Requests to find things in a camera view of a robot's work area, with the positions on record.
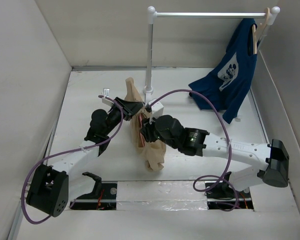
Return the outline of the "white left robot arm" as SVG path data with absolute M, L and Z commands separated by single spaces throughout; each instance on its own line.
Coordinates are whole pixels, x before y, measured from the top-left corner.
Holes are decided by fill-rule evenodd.
M 47 214 L 59 216 L 69 200 L 69 183 L 74 179 L 74 172 L 98 158 L 108 147 L 111 139 L 119 132 L 123 121 L 129 121 L 144 107 L 142 101 L 127 101 L 116 97 L 103 96 L 102 102 L 110 110 L 97 109 L 91 114 L 91 121 L 86 137 L 78 148 L 55 154 L 65 155 L 60 161 L 45 165 L 40 160 L 31 169 L 27 181 L 31 181 L 28 190 L 22 190 L 25 198 L 21 204 L 26 216 L 26 206 L 31 206 Z

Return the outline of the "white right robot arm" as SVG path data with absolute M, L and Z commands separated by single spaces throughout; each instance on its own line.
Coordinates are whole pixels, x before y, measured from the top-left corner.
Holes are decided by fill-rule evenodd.
M 161 141 L 186 156 L 230 158 L 247 164 L 243 170 L 226 172 L 221 191 L 227 197 L 260 184 L 276 188 L 289 185 L 290 157 L 279 139 L 260 144 L 232 141 L 203 129 L 183 127 L 170 115 L 143 119 L 140 133 L 146 142 Z

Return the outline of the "pink wire hanger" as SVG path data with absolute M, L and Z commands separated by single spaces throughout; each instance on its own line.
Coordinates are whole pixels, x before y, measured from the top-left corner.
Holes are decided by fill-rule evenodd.
M 142 134 L 142 128 L 143 128 L 143 119 L 145 118 L 146 116 L 143 114 L 143 113 L 140 113 L 137 117 L 137 122 L 138 122 L 138 134 L 139 134 L 139 145 L 141 148 L 144 148 L 145 147 L 145 138 Z

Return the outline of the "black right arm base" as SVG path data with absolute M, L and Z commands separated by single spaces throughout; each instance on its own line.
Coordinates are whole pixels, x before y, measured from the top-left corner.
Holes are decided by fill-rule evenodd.
M 226 185 L 223 187 L 221 181 L 215 188 L 204 193 L 207 198 L 207 207 L 209 210 L 230 210 L 236 203 L 234 191 Z M 238 203 L 235 209 L 253 210 L 254 205 L 250 193 L 250 189 L 238 191 Z

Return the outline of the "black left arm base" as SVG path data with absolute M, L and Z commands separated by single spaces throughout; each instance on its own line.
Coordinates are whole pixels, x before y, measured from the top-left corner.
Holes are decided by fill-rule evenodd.
M 118 183 L 103 181 L 91 172 L 70 183 L 69 208 L 71 210 L 112 211 L 117 209 Z

